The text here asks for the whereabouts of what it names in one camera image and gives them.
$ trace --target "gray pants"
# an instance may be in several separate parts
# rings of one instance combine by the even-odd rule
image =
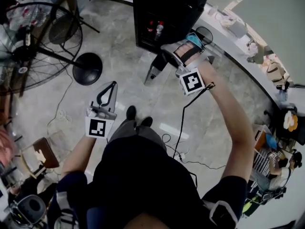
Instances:
[[[166,147],[160,136],[152,130],[150,127],[147,126],[136,126],[135,120],[124,120],[119,128],[113,133],[112,137],[110,138],[109,142],[122,137],[130,137],[133,135],[139,135],[149,139],[150,141],[158,144],[161,146],[165,151]]]
[[[258,185],[258,188],[261,192],[265,192],[269,189],[270,179],[265,177],[262,173],[257,170],[252,169],[250,180],[255,181]]]

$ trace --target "black cord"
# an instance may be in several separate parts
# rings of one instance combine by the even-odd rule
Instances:
[[[164,141],[163,138],[164,138],[164,136],[166,136],[166,135],[169,137],[169,139],[168,139],[167,141]],[[162,141],[164,142],[165,146],[167,146],[167,147],[171,148],[173,151],[175,151],[175,149],[174,149],[173,147],[167,145],[167,143],[170,142],[171,138],[172,138],[171,135],[169,135],[168,133],[165,133],[165,134],[162,135]],[[225,165],[224,165],[224,166],[221,166],[221,167],[218,167],[218,168],[211,168],[211,167],[209,167],[208,165],[206,165],[206,164],[204,164],[204,163],[200,163],[200,162],[198,162],[198,161],[186,161],[186,162],[183,162],[182,157],[181,157],[181,153],[179,153],[178,151],[176,151],[176,153],[178,153],[180,161],[181,161],[182,163],[184,163],[184,164],[187,164],[187,163],[200,164],[200,165],[203,165],[203,166],[208,167],[210,170],[218,170],[218,169],[220,169],[220,168],[225,167]]]
[[[187,163],[200,164],[200,165],[203,165],[203,166],[208,167],[210,170],[218,170],[218,169],[220,169],[220,168],[225,167],[225,165],[224,165],[224,166],[220,166],[220,167],[218,167],[218,168],[211,168],[211,167],[207,166],[206,164],[200,163],[200,162],[198,162],[198,161],[187,161],[187,162],[183,162],[183,161],[181,160],[181,162],[184,163],[184,164],[187,164]]]
[[[212,89],[213,87],[215,87],[214,82],[211,82],[210,84],[208,84],[204,89],[201,90],[201,92],[193,99],[189,102],[188,105],[183,107],[183,111],[182,111],[182,120],[181,120],[181,128],[180,128],[180,134],[179,134],[179,138],[178,138],[178,142],[176,144],[176,148],[175,148],[175,152],[173,154],[173,158],[175,157],[175,154],[177,152],[177,147],[181,138],[181,134],[182,134],[182,129],[183,129],[183,122],[184,122],[184,111],[185,109],[190,106],[197,98],[199,98],[205,91]]]

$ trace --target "plug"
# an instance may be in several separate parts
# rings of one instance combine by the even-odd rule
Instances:
[[[177,161],[179,161],[179,160],[182,161],[183,159],[185,159],[185,154],[184,153],[178,153],[178,154],[175,155],[174,159],[177,160]]]

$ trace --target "fan stand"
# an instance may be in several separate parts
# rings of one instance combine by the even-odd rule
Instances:
[[[73,66],[73,77],[77,83],[87,86],[99,79],[103,64],[98,55],[92,52],[84,53],[77,58],[76,62],[82,65],[89,65],[86,69]]]
[[[72,64],[73,77],[75,81],[81,85],[91,85],[101,76],[103,64],[100,57],[95,53],[84,53],[79,56],[76,61],[72,61],[41,47],[37,48],[37,51],[46,56]]]

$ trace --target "wrist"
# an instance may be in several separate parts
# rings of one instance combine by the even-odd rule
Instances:
[[[198,70],[205,85],[215,81],[217,72],[207,60],[198,66]]]

